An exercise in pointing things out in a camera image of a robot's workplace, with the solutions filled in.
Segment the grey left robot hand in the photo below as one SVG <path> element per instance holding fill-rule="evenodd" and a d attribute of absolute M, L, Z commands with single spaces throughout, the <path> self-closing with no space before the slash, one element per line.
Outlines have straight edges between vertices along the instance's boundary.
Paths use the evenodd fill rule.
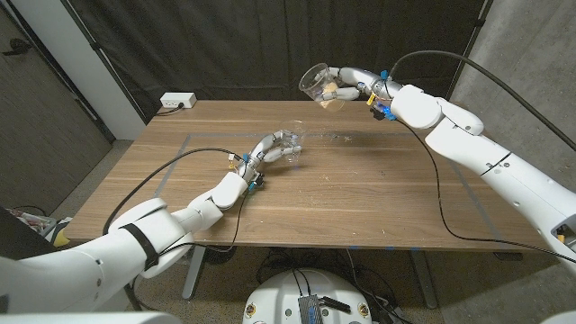
<path fill-rule="evenodd" d="M 262 163 L 272 163 L 287 156 L 298 156 L 303 138 L 293 130 L 278 130 L 263 137 L 238 165 L 238 175 L 248 185 L 260 176 L 257 171 Z"/>

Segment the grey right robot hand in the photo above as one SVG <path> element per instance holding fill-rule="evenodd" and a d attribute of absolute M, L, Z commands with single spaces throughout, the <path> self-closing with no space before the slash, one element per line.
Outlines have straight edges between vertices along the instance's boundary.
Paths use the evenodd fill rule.
<path fill-rule="evenodd" d="M 403 85 L 356 67 L 330 67 L 329 75 L 336 85 L 323 90 L 321 99 L 354 101 L 360 95 L 375 94 L 384 100 L 392 99 Z"/>

